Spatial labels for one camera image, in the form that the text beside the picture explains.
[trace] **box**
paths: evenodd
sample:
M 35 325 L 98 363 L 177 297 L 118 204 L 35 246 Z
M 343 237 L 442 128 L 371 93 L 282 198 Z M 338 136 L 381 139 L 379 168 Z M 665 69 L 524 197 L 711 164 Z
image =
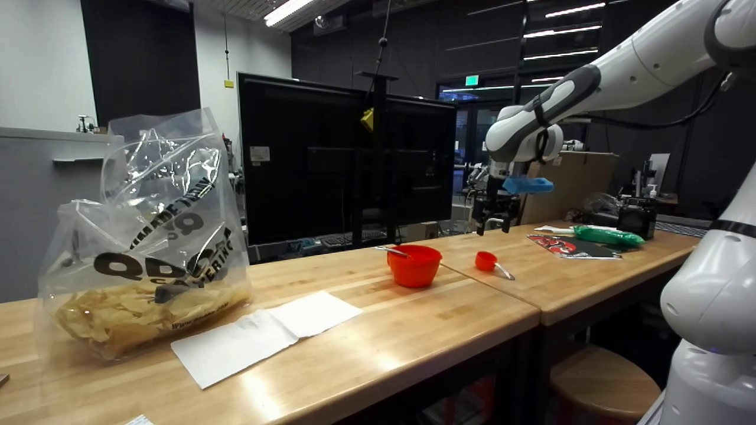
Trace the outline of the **box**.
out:
M 521 223 L 566 219 L 567 211 L 583 208 L 591 194 L 609 188 L 618 159 L 613 151 L 570 151 L 547 166 L 532 164 L 528 174 L 547 177 L 556 188 L 528 197 Z

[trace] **clear plastic bag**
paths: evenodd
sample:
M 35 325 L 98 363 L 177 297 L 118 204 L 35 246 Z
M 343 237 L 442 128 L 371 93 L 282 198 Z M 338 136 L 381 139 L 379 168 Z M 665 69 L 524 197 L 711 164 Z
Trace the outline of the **clear plastic bag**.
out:
M 248 300 L 228 151 L 208 110 L 112 123 L 103 201 L 60 208 L 41 273 L 52 342 L 118 358 Z

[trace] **wooden table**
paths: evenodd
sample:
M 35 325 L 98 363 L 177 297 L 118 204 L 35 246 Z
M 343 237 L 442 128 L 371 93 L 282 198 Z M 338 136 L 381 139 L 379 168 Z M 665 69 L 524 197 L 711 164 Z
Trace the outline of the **wooden table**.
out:
M 0 370 L 13 381 L 0 388 L 0 423 L 377 420 L 406 401 L 433 401 L 471 372 L 516 369 L 503 363 L 509 345 L 539 324 L 532 305 L 450 266 L 428 291 L 400 287 L 383 247 L 256 264 L 248 277 L 253 308 L 224 321 L 314 291 L 364 315 L 202 391 L 168 345 L 118 363 L 78 358 L 52 370 L 35 349 L 35 302 L 8 302 Z
M 658 232 L 643 251 L 625 253 L 622 259 L 566 259 L 530 240 L 532 233 L 535 224 L 524 224 L 514 226 L 511 233 L 488 232 L 423 244 L 442 251 L 446 266 L 539 309 L 542 328 L 532 342 L 528 396 L 528 423 L 536 425 L 548 411 L 548 369 L 556 342 L 660 291 L 686 263 L 697 238 Z M 516 280 L 477 271 L 477 251 L 494 253 L 516 273 Z

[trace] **red cup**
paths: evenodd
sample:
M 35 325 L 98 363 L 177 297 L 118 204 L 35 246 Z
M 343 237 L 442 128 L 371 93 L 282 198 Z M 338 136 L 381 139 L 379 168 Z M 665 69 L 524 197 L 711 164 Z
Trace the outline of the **red cup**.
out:
M 497 270 L 497 254 L 489 251 L 477 251 L 476 270 L 493 273 Z
M 394 284 L 428 287 L 442 264 L 442 253 L 430 246 L 394 246 L 387 251 Z

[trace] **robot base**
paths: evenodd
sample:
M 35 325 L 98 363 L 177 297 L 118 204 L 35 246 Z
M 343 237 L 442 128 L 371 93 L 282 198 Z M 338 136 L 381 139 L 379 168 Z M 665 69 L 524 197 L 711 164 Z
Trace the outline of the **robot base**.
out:
M 756 356 L 723 356 L 684 339 L 673 354 L 661 425 L 751 425 Z

